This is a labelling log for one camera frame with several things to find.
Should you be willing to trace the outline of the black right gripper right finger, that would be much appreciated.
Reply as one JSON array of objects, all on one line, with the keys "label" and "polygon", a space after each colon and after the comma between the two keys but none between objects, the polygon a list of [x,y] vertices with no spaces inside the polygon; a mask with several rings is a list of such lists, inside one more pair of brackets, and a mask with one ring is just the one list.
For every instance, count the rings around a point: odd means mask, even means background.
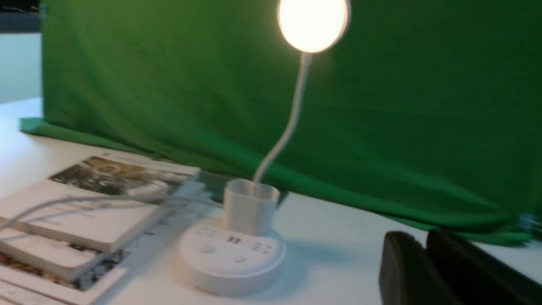
[{"label": "black right gripper right finger", "polygon": [[432,229],[426,251],[464,305],[540,305],[541,284],[457,234]]}]

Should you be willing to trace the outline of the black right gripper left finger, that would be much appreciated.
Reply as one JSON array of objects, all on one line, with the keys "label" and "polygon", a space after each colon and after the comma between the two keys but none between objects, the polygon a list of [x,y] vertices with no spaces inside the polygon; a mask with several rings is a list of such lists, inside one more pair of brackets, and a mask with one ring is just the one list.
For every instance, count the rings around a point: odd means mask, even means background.
[{"label": "black right gripper left finger", "polygon": [[379,291],[384,305],[460,305],[424,247],[398,230],[384,236]]}]

